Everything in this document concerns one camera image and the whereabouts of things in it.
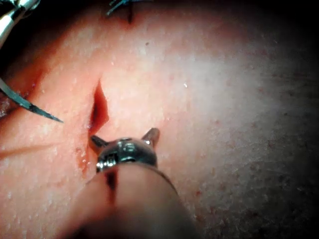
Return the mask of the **left arm needle driver jaw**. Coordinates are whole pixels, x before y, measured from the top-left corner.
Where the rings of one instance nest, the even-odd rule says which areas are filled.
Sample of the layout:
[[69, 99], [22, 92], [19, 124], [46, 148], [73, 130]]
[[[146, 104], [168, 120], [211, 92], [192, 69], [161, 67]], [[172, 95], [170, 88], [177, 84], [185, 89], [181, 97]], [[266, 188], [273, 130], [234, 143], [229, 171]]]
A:
[[142, 140], [151, 147], [155, 147], [159, 140], [160, 130], [156, 127], [150, 128], [142, 137]]
[[96, 135], [90, 136], [89, 139], [89, 147], [95, 152], [100, 153], [103, 148], [105, 148], [109, 142], [106, 142], [105, 140], [101, 139], [100, 137]]

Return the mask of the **right arm needle driver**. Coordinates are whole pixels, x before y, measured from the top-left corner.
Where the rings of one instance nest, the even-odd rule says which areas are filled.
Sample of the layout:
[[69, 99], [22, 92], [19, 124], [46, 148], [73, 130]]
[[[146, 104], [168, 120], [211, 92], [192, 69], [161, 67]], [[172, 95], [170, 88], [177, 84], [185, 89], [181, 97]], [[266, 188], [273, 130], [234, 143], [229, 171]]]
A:
[[14, 26], [28, 17], [39, 5], [40, 0], [1, 0], [0, 6], [9, 5], [9, 10], [0, 16], [0, 47], [7, 40]]

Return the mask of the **left arm needle driver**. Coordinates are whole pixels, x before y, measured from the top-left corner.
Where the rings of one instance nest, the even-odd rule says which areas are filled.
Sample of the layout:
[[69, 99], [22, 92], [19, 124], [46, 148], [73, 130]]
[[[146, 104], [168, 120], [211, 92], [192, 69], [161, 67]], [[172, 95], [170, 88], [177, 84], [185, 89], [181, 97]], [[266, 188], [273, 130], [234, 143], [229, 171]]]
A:
[[149, 146], [142, 139], [124, 137], [108, 142], [109, 144], [97, 153], [97, 172], [129, 162], [157, 166], [155, 147]]

